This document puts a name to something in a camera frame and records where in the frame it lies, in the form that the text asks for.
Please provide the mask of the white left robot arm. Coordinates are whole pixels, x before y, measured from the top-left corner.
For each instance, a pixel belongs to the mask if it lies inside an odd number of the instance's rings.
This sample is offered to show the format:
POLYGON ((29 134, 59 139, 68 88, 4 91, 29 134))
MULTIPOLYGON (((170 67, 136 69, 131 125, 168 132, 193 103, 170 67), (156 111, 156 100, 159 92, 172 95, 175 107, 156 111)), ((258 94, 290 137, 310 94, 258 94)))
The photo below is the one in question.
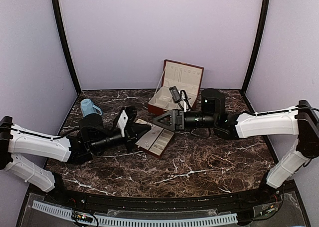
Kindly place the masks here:
POLYGON ((134 144, 151 130, 149 124, 134 122, 136 114, 125 111, 117 117, 111 130, 103 125, 99 114, 82 118, 75 128, 77 136, 52 136, 29 131, 14 123, 9 116, 0 122, 0 168, 29 182, 51 197, 60 205, 70 201, 70 193, 64 190, 62 177, 46 171, 24 157, 24 154, 43 156, 74 165, 81 165, 102 155, 108 148, 125 145, 131 151, 134 144))

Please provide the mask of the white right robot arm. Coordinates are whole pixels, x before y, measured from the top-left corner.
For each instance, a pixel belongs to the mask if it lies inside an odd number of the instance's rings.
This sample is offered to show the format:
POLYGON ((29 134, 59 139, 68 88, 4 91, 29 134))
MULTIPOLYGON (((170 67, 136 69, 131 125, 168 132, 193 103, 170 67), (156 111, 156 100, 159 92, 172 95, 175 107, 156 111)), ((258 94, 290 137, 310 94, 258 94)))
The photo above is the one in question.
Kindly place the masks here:
POLYGON ((188 111, 173 109, 153 119, 153 123, 176 132, 185 129, 211 128, 224 140, 238 140, 264 135, 296 135, 290 150, 266 175, 254 199, 265 204, 274 190, 306 162, 319 156, 319 118, 317 109, 306 100, 298 105, 268 112, 226 113, 222 108, 213 111, 188 111))

